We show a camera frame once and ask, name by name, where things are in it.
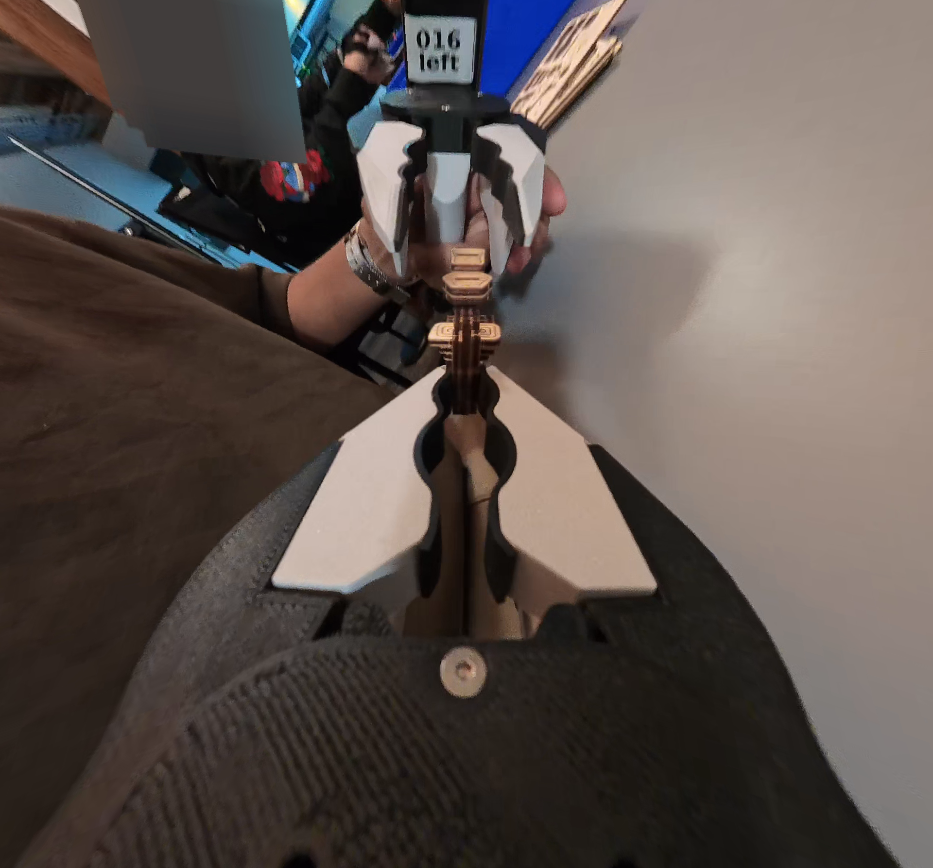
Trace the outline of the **wooden shelf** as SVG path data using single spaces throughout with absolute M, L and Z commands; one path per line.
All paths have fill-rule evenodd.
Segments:
M 1 0 L 2 33 L 111 107 L 104 77 L 76 0 Z

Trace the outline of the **wooden puzzle model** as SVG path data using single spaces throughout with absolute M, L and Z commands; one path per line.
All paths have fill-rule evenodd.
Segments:
M 446 366 L 438 384 L 448 398 L 443 431 L 465 469 L 467 513 L 475 524 L 488 519 L 496 492 L 511 478 L 517 461 L 516 443 L 496 416 L 501 393 L 487 370 L 502 339 L 501 327 L 484 314 L 493 288 L 487 265 L 482 248 L 452 249 L 450 270 L 442 278 L 452 311 L 428 338 Z

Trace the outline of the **person's left forearm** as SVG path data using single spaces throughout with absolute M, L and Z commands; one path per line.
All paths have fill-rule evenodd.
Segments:
M 343 240 L 292 276 L 286 289 L 286 310 L 297 342 L 321 354 L 343 343 L 389 304 L 356 279 Z

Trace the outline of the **brown sweater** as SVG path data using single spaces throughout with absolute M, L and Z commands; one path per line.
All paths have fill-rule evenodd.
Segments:
M 2 208 L 2 866 L 196 567 L 391 398 L 300 343 L 290 283 Z

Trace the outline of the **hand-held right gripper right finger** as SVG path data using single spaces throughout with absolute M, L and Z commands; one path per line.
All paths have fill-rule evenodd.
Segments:
M 651 596 L 657 589 L 584 437 L 497 367 L 494 413 L 516 445 L 498 496 L 499 527 L 517 553 L 516 603 Z

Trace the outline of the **grey desk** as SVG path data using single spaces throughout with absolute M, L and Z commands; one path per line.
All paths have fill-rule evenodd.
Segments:
M 931 866 L 931 12 L 627 0 L 497 355 L 728 569 L 903 866 Z

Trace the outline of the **silver wristwatch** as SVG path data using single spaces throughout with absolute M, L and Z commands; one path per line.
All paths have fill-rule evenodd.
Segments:
M 366 244 L 360 237 L 358 221 L 344 237 L 344 252 L 351 271 L 370 291 L 381 299 L 398 306 L 405 306 L 412 300 L 410 292 L 385 275 L 372 259 Z

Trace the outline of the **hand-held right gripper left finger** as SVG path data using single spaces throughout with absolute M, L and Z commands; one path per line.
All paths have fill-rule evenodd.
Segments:
M 436 368 L 348 431 L 272 576 L 280 590 L 416 596 L 432 493 L 415 465 Z

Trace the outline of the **stack of wooden puzzle sheets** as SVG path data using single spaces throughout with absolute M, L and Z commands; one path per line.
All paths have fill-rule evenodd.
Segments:
M 627 0 L 608 0 L 567 22 L 516 96 L 511 111 L 545 126 L 546 115 L 596 65 L 617 54 L 621 41 L 608 31 Z

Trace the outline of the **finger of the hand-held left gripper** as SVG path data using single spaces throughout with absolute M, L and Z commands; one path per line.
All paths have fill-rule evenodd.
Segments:
M 379 121 L 356 161 L 372 227 L 397 275 L 406 277 L 414 183 L 426 166 L 426 130 L 402 121 Z
M 545 155 L 516 124 L 475 129 L 472 171 L 480 178 L 492 272 L 502 275 L 513 247 L 530 248 L 541 215 Z

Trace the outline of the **wooden puzzle sheet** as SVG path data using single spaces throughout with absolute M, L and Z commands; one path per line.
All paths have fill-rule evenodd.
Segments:
M 544 130 L 553 130 L 611 69 L 621 51 L 622 40 L 615 35 L 597 40 L 587 55 L 562 76 L 555 71 L 541 78 L 534 76 L 511 105 L 511 113 Z

